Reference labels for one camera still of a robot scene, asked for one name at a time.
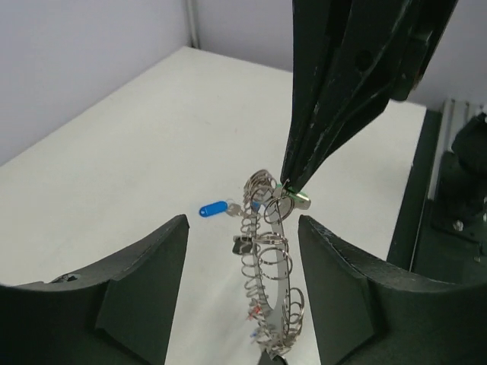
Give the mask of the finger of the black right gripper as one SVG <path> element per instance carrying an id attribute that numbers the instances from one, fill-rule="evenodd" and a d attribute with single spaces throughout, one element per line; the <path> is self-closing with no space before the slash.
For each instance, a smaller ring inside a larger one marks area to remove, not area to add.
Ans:
<path id="1" fill-rule="evenodd" d="M 456 7 L 454 1 L 351 2 L 342 42 L 307 124 L 294 189 L 302 189 L 325 159 L 391 100 L 408 98 Z"/>
<path id="2" fill-rule="evenodd" d="M 307 124 L 320 96 L 333 54 L 340 47 L 351 1 L 293 1 L 293 90 L 291 124 L 281 182 L 295 186 L 294 169 Z"/>

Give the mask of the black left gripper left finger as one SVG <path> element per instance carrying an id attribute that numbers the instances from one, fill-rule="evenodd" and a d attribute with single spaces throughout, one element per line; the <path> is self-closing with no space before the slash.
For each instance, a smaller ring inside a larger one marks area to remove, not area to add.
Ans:
<path id="1" fill-rule="evenodd" d="M 91 265 L 1 288 L 3 364 L 163 364 L 186 257 L 183 214 Z"/>

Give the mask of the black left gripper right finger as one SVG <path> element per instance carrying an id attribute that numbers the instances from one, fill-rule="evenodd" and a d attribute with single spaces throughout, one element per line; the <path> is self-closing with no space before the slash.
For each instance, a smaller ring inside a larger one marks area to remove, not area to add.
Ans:
<path id="1" fill-rule="evenodd" d="M 322 364 L 486 362 L 485 284 L 398 268 L 308 215 L 298 240 Z"/>

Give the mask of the silver key with green tag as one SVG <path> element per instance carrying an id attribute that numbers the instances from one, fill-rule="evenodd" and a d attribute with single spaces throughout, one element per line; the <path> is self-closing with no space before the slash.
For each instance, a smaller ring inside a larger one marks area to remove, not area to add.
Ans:
<path id="1" fill-rule="evenodd" d="M 307 210 L 311 207 L 311 200 L 304 192 L 286 190 L 280 183 L 275 185 L 273 195 L 275 197 L 286 197 L 287 199 L 291 199 L 294 209 Z"/>

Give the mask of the black key tag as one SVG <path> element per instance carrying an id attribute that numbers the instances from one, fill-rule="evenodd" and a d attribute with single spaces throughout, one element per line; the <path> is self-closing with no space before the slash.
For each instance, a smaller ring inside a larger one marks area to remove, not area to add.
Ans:
<path id="1" fill-rule="evenodd" d="M 250 254 L 253 249 L 253 240 L 251 236 L 233 236 L 233 248 L 232 253 L 235 255 L 243 256 Z"/>

